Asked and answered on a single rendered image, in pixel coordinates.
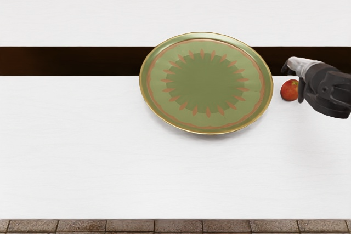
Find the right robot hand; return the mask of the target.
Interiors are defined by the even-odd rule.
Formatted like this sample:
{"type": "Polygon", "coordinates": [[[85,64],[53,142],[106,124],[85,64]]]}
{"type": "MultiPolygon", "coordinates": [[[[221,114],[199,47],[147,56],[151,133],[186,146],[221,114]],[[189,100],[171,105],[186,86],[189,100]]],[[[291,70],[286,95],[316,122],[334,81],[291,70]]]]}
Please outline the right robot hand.
{"type": "Polygon", "coordinates": [[[284,73],[287,71],[288,75],[295,75],[299,77],[298,84],[298,102],[302,103],[304,100],[304,88],[306,85],[305,76],[307,71],[316,64],[320,64],[321,61],[299,58],[299,57],[290,57],[288,58],[283,67],[281,68],[281,72],[284,73]]]}

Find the green patterned plate gold rim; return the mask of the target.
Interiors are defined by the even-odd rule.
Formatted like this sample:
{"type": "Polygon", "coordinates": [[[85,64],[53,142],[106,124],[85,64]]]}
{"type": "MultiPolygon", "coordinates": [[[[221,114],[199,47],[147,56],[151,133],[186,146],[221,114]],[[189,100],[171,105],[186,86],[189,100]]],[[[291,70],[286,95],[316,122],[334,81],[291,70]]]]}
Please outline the green patterned plate gold rim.
{"type": "Polygon", "coordinates": [[[273,96],[263,58],[247,44],[217,33],[172,37],[145,58],[142,96],[166,123],[196,134],[225,134],[255,122],[273,96]]]}

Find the red apple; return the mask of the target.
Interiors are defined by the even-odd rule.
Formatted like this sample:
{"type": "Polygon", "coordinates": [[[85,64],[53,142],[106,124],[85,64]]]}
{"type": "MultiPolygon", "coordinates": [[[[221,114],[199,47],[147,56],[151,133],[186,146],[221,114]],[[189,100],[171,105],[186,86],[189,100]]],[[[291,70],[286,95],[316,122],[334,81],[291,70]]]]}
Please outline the red apple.
{"type": "Polygon", "coordinates": [[[280,89],[280,95],[285,101],[295,101],[298,99],[298,84],[299,81],[290,79],[286,81],[280,89]]]}

